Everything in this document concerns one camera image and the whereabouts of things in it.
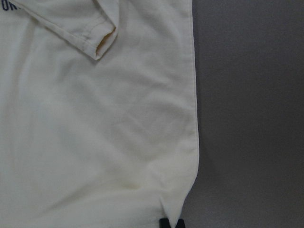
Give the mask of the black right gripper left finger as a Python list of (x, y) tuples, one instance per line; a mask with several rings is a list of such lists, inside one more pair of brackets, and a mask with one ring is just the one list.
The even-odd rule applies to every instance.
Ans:
[(168, 218), (159, 219), (159, 228), (171, 228)]

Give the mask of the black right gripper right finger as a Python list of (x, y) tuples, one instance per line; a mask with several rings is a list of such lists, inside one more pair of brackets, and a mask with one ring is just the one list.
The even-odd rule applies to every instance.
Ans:
[(178, 219), (177, 224), (175, 226), (175, 228), (185, 228), (185, 222), (183, 219)]

